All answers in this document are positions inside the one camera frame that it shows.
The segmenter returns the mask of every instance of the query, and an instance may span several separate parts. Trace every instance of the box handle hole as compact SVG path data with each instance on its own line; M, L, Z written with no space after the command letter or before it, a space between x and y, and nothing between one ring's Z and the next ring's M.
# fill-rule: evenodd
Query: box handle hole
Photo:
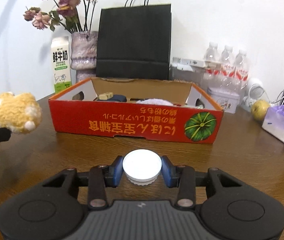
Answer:
M200 106L200 105L202 105L203 108L205 108L204 103L198 98L198 99L196 100L196 102L195 102L195 106Z
M72 97L72 100L80 100L80 101L82 101L83 99L84 99L84 93L82 91L77 93L76 95L74 95Z

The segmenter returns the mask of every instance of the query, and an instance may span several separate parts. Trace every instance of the wooden block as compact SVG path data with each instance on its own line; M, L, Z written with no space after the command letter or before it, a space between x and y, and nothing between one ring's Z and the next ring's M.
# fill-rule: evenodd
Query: wooden block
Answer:
M100 100L107 100L107 99L110 99L112 97L113 97L113 93L112 92L107 92L107 93L99 95L99 99Z

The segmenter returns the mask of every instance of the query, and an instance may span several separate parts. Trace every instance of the pumpkin illustration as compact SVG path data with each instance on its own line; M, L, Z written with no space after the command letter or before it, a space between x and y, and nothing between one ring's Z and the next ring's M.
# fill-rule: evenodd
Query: pumpkin illustration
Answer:
M184 125L185 135L192 141L202 141L212 135L217 119L209 112L193 115Z

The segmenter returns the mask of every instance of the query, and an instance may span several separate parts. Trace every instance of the black paper bag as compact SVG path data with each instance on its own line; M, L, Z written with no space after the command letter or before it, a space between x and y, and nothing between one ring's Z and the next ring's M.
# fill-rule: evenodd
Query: black paper bag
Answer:
M98 77L168 79L171 5L102 9Z

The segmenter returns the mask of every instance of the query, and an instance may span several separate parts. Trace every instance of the plastic water bottle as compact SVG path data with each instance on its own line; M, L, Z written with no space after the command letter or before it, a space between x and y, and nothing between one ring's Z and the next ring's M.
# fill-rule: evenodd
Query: plastic water bottle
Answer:
M238 55L234 61L235 66L235 77L234 77L234 87L236 92L240 95L240 102L244 96L244 88L247 85L247 79L249 74L249 60L246 57L246 51L239 50Z
M216 63L219 60L219 52L218 52L218 44L215 42L210 42L208 49L205 52L204 58L205 61L208 62L210 66L210 62ZM208 84L213 80L214 74L218 74L218 71L214 69L207 69L203 74L203 78L201 80L201 88L204 91L207 91Z
M231 46L225 46L221 57L221 70L216 78L215 87L220 87L223 90L234 91L234 56L232 54L233 48Z

